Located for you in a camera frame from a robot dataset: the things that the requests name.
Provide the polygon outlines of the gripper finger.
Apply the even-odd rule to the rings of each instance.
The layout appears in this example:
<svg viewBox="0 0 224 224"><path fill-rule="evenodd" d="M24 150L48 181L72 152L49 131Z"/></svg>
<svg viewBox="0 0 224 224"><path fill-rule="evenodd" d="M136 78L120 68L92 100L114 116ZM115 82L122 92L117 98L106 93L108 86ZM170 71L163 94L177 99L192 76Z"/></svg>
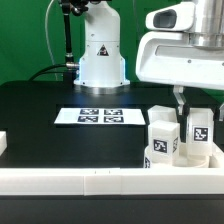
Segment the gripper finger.
<svg viewBox="0 0 224 224"><path fill-rule="evenodd" d="M215 119L218 121L224 121L224 102L216 109Z"/></svg>

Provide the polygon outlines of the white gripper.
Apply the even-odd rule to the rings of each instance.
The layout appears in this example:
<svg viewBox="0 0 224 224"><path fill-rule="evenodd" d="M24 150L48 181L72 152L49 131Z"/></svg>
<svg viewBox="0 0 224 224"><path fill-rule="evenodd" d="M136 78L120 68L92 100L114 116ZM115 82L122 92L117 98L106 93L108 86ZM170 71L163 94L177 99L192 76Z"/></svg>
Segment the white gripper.
<svg viewBox="0 0 224 224"><path fill-rule="evenodd" d="M224 90L224 48L193 47L181 32L148 32L139 44L136 75L143 82L175 85L180 138L186 141L185 87Z"/></svg>

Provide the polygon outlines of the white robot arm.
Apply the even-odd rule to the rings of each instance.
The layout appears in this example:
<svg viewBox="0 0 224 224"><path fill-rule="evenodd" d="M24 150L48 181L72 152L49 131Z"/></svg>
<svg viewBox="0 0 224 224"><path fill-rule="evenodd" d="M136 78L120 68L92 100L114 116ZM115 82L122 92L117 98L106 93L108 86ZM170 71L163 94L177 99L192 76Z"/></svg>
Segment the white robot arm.
<svg viewBox="0 0 224 224"><path fill-rule="evenodd" d="M76 83L98 90L126 83L120 22L106 2L87 4L85 53ZM182 0L146 16L135 72L139 80L172 85L178 112L189 108L185 87L224 90L224 0Z"/></svg>

